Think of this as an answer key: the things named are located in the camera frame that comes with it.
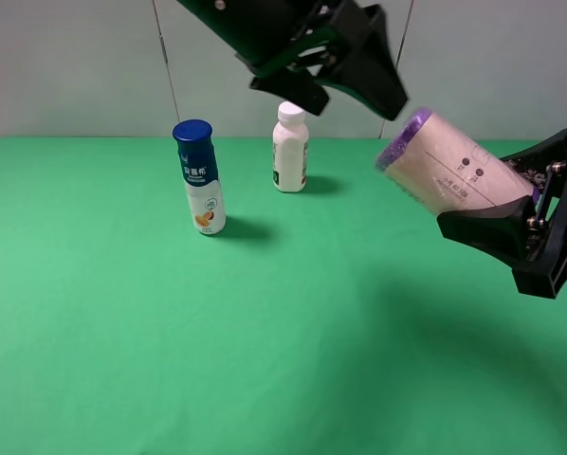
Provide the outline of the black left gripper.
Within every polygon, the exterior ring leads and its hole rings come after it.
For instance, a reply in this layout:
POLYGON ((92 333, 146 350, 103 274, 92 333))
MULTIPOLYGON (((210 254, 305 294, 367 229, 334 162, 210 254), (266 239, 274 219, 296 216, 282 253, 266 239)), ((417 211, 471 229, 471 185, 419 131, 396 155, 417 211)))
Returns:
POLYGON ((384 119, 408 95, 390 50, 388 15, 352 1, 182 1, 235 50, 255 76, 249 88, 319 116, 334 88, 384 119))

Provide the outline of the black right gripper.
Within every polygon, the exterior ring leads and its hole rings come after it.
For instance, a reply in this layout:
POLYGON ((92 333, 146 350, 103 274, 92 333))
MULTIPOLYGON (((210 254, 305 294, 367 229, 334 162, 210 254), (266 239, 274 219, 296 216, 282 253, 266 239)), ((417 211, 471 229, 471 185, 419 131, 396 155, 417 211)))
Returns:
POLYGON ((446 239, 512 266, 520 293, 554 299, 567 282, 567 128, 501 161, 530 183, 546 181, 540 203, 447 211, 438 227, 446 239))

